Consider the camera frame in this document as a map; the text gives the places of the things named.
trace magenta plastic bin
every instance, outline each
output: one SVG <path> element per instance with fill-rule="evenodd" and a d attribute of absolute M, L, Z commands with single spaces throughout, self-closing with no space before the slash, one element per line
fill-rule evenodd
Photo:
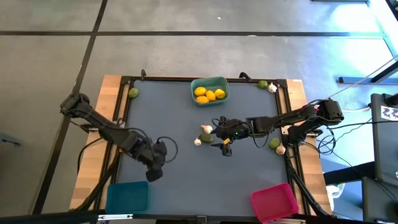
<path fill-rule="evenodd" d="M 260 222 L 269 222 L 299 212 L 296 198 L 288 183 L 251 194 L 251 204 Z"/>

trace yellow lemon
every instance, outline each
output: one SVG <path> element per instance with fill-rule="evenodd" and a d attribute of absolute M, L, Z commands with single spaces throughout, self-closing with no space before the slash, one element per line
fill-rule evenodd
<path fill-rule="evenodd" d="M 217 98 L 222 99 L 225 97 L 225 92 L 222 89 L 217 89 L 214 94 L 217 96 Z"/>
<path fill-rule="evenodd" d="M 206 91 L 206 97 L 210 100 L 210 101 L 215 101 L 216 100 L 216 95 L 213 93 L 213 91 L 208 90 Z"/>
<path fill-rule="evenodd" d="M 209 99 L 207 97 L 205 97 L 205 96 L 198 96 L 197 102 L 199 102 L 199 103 L 208 103 Z"/>
<path fill-rule="evenodd" d="M 195 96 L 204 96 L 206 94 L 206 89 L 205 87 L 198 87 L 195 90 Z"/>

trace garlic bulb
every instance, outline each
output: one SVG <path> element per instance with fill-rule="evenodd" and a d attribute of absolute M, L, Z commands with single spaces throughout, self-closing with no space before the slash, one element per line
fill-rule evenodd
<path fill-rule="evenodd" d="M 278 145 L 278 147 L 276 147 L 276 153 L 278 155 L 283 155 L 285 154 L 286 148 L 283 144 Z"/>
<path fill-rule="evenodd" d="M 200 127 L 207 134 L 210 134 L 213 131 L 213 127 L 211 127 L 210 125 L 201 125 Z"/>
<path fill-rule="evenodd" d="M 270 92 L 270 93 L 275 93 L 276 92 L 276 89 L 278 89 L 273 83 L 270 83 L 269 85 L 268 85 L 268 92 Z"/>
<path fill-rule="evenodd" d="M 196 146 L 200 146 L 201 145 L 201 141 L 199 139 L 195 139 L 195 141 L 193 142 Z"/>

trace small green fruit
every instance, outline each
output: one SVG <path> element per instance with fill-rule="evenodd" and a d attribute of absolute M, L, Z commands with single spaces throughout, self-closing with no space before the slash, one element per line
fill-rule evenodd
<path fill-rule="evenodd" d="M 138 89 L 137 88 L 131 88 L 131 90 L 129 90 L 129 97 L 130 98 L 135 98 L 138 96 Z"/>
<path fill-rule="evenodd" d="M 268 87 L 268 83 L 265 80 L 259 81 L 258 87 L 262 90 L 266 90 Z"/>
<path fill-rule="evenodd" d="M 271 149 L 276 149 L 276 147 L 278 147 L 279 144 L 280 144 L 279 138 L 273 138 L 273 139 L 271 140 L 271 142 L 269 143 L 269 147 L 270 147 Z"/>
<path fill-rule="evenodd" d="M 199 140 L 205 143 L 211 143 L 213 141 L 213 136 L 211 134 L 201 133 L 199 135 Z"/>

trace wooden table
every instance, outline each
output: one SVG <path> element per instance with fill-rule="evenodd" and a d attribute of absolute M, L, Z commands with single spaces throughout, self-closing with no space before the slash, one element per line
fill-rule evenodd
<path fill-rule="evenodd" d="M 116 100 L 118 97 L 121 80 L 122 76 L 119 75 L 105 75 L 101 90 L 99 92 L 99 97 L 95 110 L 109 120 L 113 120 L 113 113 L 115 111 Z M 289 91 L 289 100 L 292 110 L 295 110 L 307 104 L 303 83 L 301 80 L 287 80 L 287 87 Z M 128 85 L 124 85 L 121 91 L 123 91 L 123 97 L 120 103 L 118 118 L 115 120 L 123 117 L 124 107 L 127 100 Z M 287 105 L 285 105 L 284 103 L 285 100 L 283 98 L 283 94 L 281 94 L 280 96 L 282 112 L 285 113 L 287 111 Z M 286 127 L 282 128 L 282 133 L 284 133 L 286 129 Z M 87 139 L 87 143 L 92 142 L 97 138 L 99 138 L 98 133 L 90 133 Z M 307 137 L 306 142 L 315 144 L 315 139 L 312 137 Z M 72 201 L 70 203 L 70 208 L 76 208 L 77 206 L 79 206 L 98 183 L 101 173 L 101 167 L 104 161 L 105 148 L 106 142 L 100 141 L 94 146 L 86 149 L 81 160 L 80 171 L 76 180 L 75 190 L 72 196 Z M 300 157 L 302 162 L 301 165 L 304 181 L 307 188 L 309 189 L 315 200 L 322 206 L 322 208 L 326 212 L 331 213 L 318 152 L 312 149 L 310 146 L 300 146 Z M 304 213 L 301 193 L 296 185 L 295 194 L 300 207 L 300 213 Z M 105 200 L 106 190 L 103 191 L 100 208 L 105 207 Z"/>

